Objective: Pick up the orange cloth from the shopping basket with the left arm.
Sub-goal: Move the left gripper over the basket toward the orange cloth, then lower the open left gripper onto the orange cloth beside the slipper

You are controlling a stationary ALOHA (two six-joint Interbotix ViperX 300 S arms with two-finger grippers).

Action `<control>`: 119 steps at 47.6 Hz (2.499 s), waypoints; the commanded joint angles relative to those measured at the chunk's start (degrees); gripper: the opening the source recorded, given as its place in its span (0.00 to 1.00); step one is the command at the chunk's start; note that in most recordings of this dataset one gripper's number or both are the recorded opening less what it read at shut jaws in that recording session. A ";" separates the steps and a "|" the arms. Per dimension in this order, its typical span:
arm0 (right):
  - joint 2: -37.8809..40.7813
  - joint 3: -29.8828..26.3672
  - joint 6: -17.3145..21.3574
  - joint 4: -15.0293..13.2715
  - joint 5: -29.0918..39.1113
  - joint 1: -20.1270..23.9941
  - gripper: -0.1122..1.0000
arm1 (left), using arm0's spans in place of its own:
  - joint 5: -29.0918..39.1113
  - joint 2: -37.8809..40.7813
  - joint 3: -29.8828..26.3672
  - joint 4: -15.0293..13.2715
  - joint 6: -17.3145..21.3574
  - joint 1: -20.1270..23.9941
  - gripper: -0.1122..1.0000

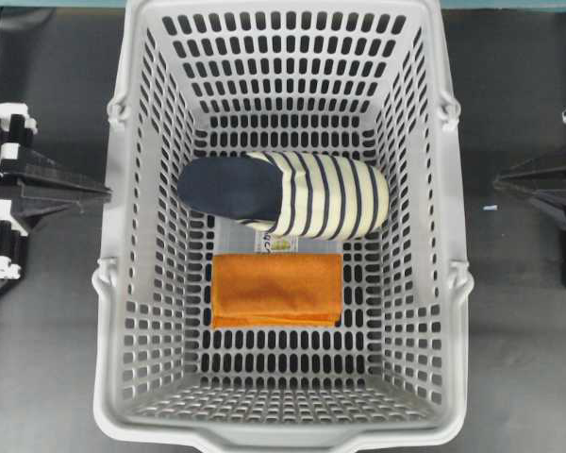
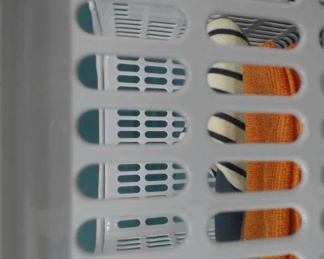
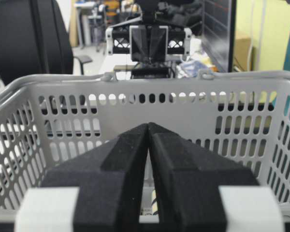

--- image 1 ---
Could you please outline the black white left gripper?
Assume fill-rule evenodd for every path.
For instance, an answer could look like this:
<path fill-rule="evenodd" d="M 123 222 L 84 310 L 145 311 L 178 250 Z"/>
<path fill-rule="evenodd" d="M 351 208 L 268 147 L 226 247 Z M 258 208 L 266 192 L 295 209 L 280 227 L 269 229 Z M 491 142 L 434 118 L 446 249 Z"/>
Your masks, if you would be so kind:
<path fill-rule="evenodd" d="M 0 296 L 22 276 L 27 233 L 42 218 L 110 200 L 110 189 L 23 144 L 33 143 L 37 123 L 25 103 L 0 103 L 0 184 L 2 176 L 46 186 L 0 186 Z"/>

